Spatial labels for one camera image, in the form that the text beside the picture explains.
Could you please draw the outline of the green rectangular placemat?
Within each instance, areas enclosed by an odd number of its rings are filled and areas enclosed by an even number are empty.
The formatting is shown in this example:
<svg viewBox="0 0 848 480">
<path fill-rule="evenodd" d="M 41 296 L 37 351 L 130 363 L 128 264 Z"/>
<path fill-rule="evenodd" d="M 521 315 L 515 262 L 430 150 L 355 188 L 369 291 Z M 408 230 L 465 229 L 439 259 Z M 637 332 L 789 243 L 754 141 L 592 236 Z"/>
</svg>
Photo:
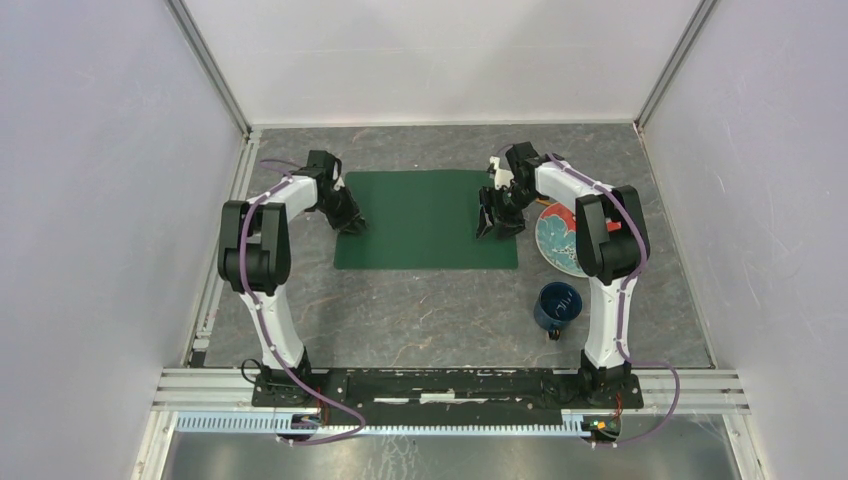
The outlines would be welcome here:
<svg viewBox="0 0 848 480">
<path fill-rule="evenodd" d="M 345 176 L 367 229 L 337 237 L 338 270 L 514 270 L 516 240 L 475 237 L 479 190 L 474 170 L 365 171 Z"/>
</svg>

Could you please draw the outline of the red teal floral plate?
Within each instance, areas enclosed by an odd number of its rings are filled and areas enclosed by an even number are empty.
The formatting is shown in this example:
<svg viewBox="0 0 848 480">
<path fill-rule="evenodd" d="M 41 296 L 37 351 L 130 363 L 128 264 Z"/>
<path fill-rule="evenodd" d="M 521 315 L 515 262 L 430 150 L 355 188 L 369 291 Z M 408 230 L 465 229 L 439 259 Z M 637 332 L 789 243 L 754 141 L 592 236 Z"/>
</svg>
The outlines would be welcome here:
<svg viewBox="0 0 848 480">
<path fill-rule="evenodd" d="M 577 258 L 576 215 L 565 205 L 550 203 L 539 215 L 534 237 L 542 257 L 555 269 L 576 278 L 587 278 Z"/>
</svg>

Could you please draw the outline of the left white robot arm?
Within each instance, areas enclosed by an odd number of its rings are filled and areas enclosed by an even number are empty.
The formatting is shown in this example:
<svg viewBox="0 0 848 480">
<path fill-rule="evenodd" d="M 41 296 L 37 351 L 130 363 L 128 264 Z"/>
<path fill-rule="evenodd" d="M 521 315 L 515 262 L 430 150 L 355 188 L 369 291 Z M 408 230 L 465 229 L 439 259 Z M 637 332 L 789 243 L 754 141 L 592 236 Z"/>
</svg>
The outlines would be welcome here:
<svg viewBox="0 0 848 480">
<path fill-rule="evenodd" d="M 221 210 L 217 270 L 247 306 L 260 339 L 258 374 L 251 379 L 260 405 L 302 407 L 316 386 L 306 347 L 297 335 L 287 298 L 292 269 L 289 223 L 319 212 L 342 235 L 363 233 L 367 223 L 342 175 L 342 162 L 312 150 L 304 166 L 245 200 L 228 200 Z"/>
</svg>

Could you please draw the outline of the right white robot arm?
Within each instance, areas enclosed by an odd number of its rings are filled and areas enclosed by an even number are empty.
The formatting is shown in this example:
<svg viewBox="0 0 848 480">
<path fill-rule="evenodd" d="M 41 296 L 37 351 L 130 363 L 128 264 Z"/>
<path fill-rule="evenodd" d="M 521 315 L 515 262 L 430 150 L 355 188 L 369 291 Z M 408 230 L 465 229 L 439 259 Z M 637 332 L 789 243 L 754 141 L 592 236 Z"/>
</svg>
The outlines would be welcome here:
<svg viewBox="0 0 848 480">
<path fill-rule="evenodd" d="M 649 259 L 649 239 L 638 191 L 612 187 L 573 168 L 556 154 L 542 155 L 531 143 L 508 146 L 506 176 L 480 189 L 478 239 L 516 236 L 524 210 L 540 197 L 568 206 L 576 220 L 577 261 L 590 287 L 589 334 L 577 374 L 580 400 L 602 408 L 632 377 L 626 345 L 631 297 Z"/>
</svg>

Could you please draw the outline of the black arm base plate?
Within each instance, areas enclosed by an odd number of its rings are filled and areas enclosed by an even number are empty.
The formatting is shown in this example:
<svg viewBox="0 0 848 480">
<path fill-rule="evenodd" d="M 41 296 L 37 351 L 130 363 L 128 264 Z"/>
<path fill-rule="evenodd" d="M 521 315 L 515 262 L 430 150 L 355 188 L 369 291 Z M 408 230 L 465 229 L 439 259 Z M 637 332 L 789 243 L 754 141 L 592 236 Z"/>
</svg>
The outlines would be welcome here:
<svg viewBox="0 0 848 480">
<path fill-rule="evenodd" d="M 635 375 L 594 386 L 588 374 L 552 369 L 354 369 L 244 373 L 251 404 L 315 409 L 328 427 L 556 426 L 569 411 L 640 409 Z"/>
</svg>

